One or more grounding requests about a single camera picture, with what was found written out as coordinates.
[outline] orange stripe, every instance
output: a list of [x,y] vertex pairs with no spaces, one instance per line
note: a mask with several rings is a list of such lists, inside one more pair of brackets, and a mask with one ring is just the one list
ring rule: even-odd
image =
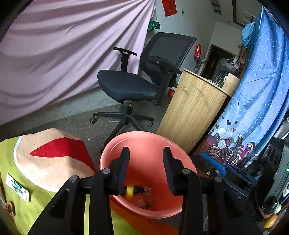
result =
[[110,208],[113,209],[119,216],[124,218],[134,229],[136,229],[142,235],[178,234],[178,230],[171,225],[134,215],[128,210],[121,208],[112,200],[110,200]]

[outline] wooden desk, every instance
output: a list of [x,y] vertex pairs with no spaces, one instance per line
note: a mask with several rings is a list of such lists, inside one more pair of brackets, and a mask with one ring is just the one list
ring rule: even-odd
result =
[[230,74],[220,88],[187,69],[183,70],[157,134],[189,153],[208,129],[226,97],[233,95],[239,79]]

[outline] blue foam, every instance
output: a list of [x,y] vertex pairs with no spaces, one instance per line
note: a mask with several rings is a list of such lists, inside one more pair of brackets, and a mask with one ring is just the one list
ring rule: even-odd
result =
[[225,175],[227,174],[226,168],[225,168],[221,163],[219,163],[218,161],[216,161],[215,159],[213,159],[212,157],[210,157],[208,154],[206,154],[206,153],[199,153],[199,155],[200,155],[203,159],[205,159],[206,162],[207,162],[210,166],[216,168],[216,169],[221,173],[222,176],[225,176]]

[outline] pink curtain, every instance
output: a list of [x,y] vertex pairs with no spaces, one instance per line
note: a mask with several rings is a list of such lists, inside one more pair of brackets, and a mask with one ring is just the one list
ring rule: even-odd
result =
[[134,51],[137,74],[155,0],[34,0],[0,43],[0,124],[98,86]]

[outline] chair seat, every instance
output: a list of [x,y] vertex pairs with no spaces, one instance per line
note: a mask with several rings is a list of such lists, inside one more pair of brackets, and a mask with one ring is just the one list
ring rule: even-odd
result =
[[127,72],[100,70],[97,79],[103,91],[117,101],[155,100],[158,92],[147,80]]

